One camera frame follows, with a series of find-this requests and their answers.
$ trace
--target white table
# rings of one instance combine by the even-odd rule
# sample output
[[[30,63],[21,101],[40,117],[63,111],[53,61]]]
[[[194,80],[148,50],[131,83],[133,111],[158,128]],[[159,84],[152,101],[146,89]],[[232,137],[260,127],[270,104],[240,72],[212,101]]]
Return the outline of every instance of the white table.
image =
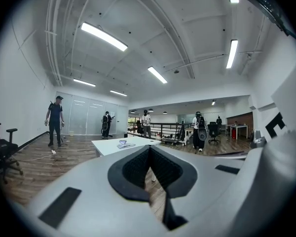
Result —
[[[231,127],[230,127],[230,136],[231,136],[231,129],[232,128],[236,128],[236,140],[238,139],[238,128],[243,128],[243,127],[246,127],[247,128],[247,138],[248,138],[248,126],[247,125],[232,125]]]
[[[225,126],[225,135],[227,136],[227,134],[228,134],[228,127],[229,126],[233,126],[233,124],[225,124],[224,126]]]
[[[108,156],[110,154],[114,154],[129,148],[123,148],[119,149],[117,145],[119,145],[120,140],[126,140],[127,144],[136,144],[134,147],[142,147],[145,145],[158,145],[161,143],[159,140],[150,140],[145,139],[142,137],[134,136],[129,138],[122,138],[122,139],[113,139],[113,140],[93,140],[91,141],[95,147],[95,150],[99,152],[100,156]],[[153,174],[152,181],[154,182],[156,180],[156,176]]]

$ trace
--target armrest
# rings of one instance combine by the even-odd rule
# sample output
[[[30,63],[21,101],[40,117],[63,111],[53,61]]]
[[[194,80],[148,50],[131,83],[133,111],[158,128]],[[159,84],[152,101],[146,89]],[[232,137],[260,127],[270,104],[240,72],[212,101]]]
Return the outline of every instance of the armrest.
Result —
[[[9,142],[12,143],[12,133],[17,131],[18,129],[16,128],[12,128],[12,129],[8,129],[7,132],[10,133],[10,138],[9,138]]]
[[[13,129],[8,129],[7,132],[16,132],[18,129],[13,128]]]

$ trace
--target office chair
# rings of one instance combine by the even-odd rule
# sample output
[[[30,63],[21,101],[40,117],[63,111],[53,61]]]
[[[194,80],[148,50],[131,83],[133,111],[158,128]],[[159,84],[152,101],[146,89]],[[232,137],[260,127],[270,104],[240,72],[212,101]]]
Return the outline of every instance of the office chair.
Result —
[[[2,179],[5,184],[8,183],[5,178],[5,172],[7,168],[18,170],[20,172],[20,175],[23,175],[23,171],[20,168],[12,166],[14,163],[19,166],[19,162],[17,160],[8,160],[11,155],[18,149],[18,145],[12,143],[12,133],[17,130],[18,129],[16,128],[7,130],[7,132],[10,133],[9,141],[0,139],[0,169],[2,169]]]
[[[218,136],[218,125],[217,124],[209,124],[208,125],[209,135],[214,138],[213,140],[208,140],[208,143],[211,143],[214,141],[215,143],[220,142],[220,140],[216,140],[216,137]]]

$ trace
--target white shirt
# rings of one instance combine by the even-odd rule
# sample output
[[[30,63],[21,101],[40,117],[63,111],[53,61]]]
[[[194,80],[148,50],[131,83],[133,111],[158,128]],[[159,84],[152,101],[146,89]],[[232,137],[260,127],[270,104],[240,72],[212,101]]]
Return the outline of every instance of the white shirt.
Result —
[[[194,129],[198,129],[197,117],[193,118],[192,123],[194,124]]]
[[[150,114],[147,114],[146,116],[143,115],[142,121],[144,122],[144,126],[150,126],[150,123],[151,123]]]

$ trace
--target man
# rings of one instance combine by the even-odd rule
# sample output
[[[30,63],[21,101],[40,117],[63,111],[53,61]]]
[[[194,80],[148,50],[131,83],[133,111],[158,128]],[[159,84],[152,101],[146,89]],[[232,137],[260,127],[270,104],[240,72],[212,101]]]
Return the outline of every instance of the man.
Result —
[[[112,118],[109,115],[109,112],[105,112],[105,115],[103,116],[103,125],[102,125],[103,133],[102,133],[102,139],[108,139],[109,132],[110,132],[110,127],[111,127],[111,122],[112,122]]]
[[[222,129],[222,119],[221,119],[221,117],[218,116],[218,119],[216,119],[216,123],[218,125],[218,132],[221,133],[221,129]]]
[[[65,121],[64,121],[64,117],[63,117],[63,107],[60,105],[61,104],[61,100],[63,98],[61,96],[56,97],[56,102],[53,104],[50,104],[48,107],[48,111],[47,111],[47,115],[46,115],[46,120],[45,123],[48,122],[48,117],[50,114],[50,118],[49,118],[49,144],[48,146],[52,146],[54,145],[53,140],[53,133],[54,133],[54,129],[57,133],[57,143],[58,143],[58,147],[61,147],[60,144],[60,119],[59,116],[61,117],[61,124],[62,126],[65,125]]]
[[[149,139],[151,139],[151,129],[150,129],[151,118],[147,110],[144,110],[144,115],[142,117],[142,126],[144,128],[144,138],[146,138],[146,133],[148,132]]]
[[[192,125],[194,125],[193,130],[193,147],[197,149],[199,147],[199,152],[202,152],[204,149],[205,141],[202,141],[198,137],[198,129],[206,128],[206,120],[201,115],[200,112],[196,112],[195,118],[193,118]]]

